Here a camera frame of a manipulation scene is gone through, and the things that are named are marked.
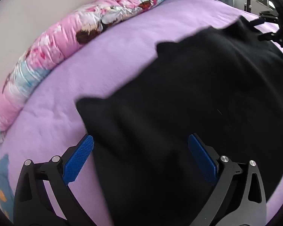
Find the black cloth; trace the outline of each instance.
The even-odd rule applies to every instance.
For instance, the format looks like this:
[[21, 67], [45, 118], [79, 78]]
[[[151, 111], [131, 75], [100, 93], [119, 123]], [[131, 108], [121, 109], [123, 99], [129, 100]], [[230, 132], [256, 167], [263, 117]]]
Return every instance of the black cloth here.
[[188, 149], [257, 162], [266, 198], [283, 175], [283, 54], [241, 17], [179, 43], [111, 97], [83, 98], [100, 185], [115, 226], [189, 225], [212, 185]]

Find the silver screw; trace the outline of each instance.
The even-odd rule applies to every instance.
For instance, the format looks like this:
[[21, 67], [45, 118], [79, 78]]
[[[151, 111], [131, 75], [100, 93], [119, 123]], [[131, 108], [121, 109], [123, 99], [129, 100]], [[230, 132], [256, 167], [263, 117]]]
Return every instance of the silver screw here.
[[24, 162], [24, 165], [26, 165], [26, 166], [29, 166], [31, 164], [31, 160], [26, 160], [25, 162]]
[[250, 164], [255, 167], [256, 166], [256, 162], [255, 161], [250, 161]]
[[59, 156], [54, 156], [52, 159], [51, 159], [53, 162], [58, 162], [60, 160], [60, 157]]
[[226, 156], [221, 156], [220, 158], [223, 162], [228, 162], [228, 157]]

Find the blue textured pad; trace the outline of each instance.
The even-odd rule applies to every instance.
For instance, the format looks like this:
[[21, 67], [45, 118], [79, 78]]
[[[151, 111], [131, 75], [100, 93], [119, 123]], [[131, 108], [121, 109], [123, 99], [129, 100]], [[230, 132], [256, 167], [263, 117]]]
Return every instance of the blue textured pad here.
[[217, 167], [194, 135], [190, 135], [188, 146], [205, 180], [208, 182], [216, 182], [218, 179]]
[[93, 137], [88, 135], [64, 165], [63, 180], [66, 185], [75, 181], [88, 156], [93, 150], [93, 146]]

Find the bed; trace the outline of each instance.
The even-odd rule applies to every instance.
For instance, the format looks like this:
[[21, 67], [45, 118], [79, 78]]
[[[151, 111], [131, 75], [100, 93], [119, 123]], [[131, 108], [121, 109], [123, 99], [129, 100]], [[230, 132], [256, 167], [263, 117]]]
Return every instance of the bed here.
[[[108, 28], [61, 61], [35, 86], [0, 144], [0, 207], [5, 215], [12, 220], [13, 196], [23, 162], [26, 159], [35, 163], [48, 161], [76, 145], [86, 133], [76, 111], [77, 99], [111, 95], [156, 56], [157, 42], [178, 41], [208, 26], [223, 28], [240, 15], [248, 20], [257, 18], [217, 0], [165, 0], [143, 14]], [[257, 28], [262, 32], [278, 29], [270, 23]], [[63, 217], [48, 184], [46, 188], [55, 212]], [[112, 225], [92, 156], [70, 188], [97, 225]], [[267, 221], [282, 204], [283, 178], [268, 200]]]

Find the rolled blanket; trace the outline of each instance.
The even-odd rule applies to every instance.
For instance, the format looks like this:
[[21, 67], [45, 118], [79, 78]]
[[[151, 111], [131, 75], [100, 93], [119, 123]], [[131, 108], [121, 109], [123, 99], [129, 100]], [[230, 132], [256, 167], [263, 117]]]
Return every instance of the rolled blanket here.
[[26, 101], [61, 62], [101, 32], [163, 0], [94, 0], [42, 33], [0, 86], [0, 144]]

